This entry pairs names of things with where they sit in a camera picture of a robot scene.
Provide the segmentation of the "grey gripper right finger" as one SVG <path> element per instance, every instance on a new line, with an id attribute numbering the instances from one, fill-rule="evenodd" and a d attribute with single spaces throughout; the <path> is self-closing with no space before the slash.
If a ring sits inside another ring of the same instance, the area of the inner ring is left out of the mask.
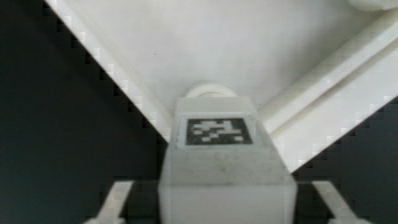
<path id="1" fill-rule="evenodd" d="M 313 181 L 311 184 L 334 215 L 327 224 L 373 224 L 366 219 L 357 217 L 334 184 L 329 181 Z"/>

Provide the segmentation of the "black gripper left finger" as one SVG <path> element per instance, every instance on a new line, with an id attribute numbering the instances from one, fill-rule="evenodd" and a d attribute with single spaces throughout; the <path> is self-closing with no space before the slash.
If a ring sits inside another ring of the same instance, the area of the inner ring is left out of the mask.
<path id="1" fill-rule="evenodd" d="M 131 181 L 117 181 L 107 194 L 105 202 L 94 218 L 83 224 L 126 224 L 121 212 L 133 187 Z"/>

